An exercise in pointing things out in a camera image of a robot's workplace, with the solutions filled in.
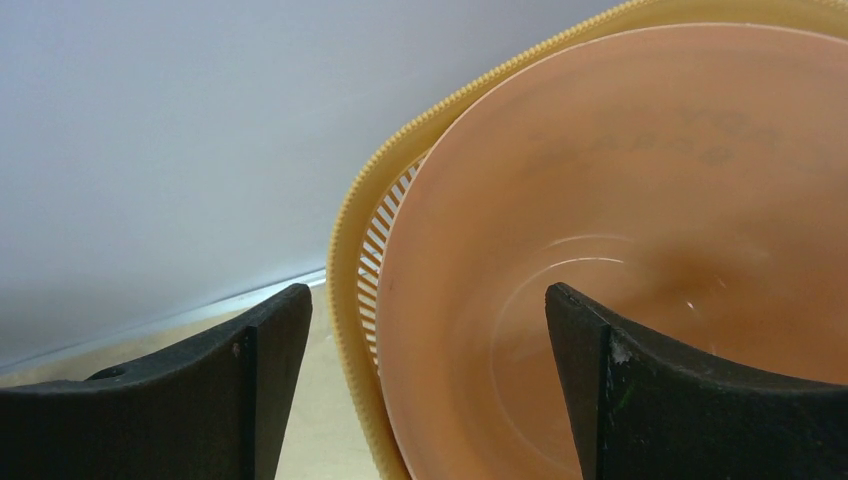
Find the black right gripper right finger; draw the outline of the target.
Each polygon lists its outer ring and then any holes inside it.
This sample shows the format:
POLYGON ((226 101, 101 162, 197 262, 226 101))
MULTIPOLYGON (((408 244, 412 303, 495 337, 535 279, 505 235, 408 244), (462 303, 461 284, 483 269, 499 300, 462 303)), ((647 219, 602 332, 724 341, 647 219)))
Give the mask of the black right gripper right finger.
POLYGON ((847 389, 706 353, 564 283, 545 315, 586 479, 843 479, 847 389))

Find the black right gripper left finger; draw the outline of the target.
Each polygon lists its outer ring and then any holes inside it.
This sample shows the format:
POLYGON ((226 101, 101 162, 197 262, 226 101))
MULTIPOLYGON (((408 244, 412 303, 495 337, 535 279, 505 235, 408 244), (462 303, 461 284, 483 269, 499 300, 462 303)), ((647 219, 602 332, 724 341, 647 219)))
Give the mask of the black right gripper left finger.
POLYGON ((1 392, 5 479, 272 479, 313 311, 294 284, 80 381, 1 392))

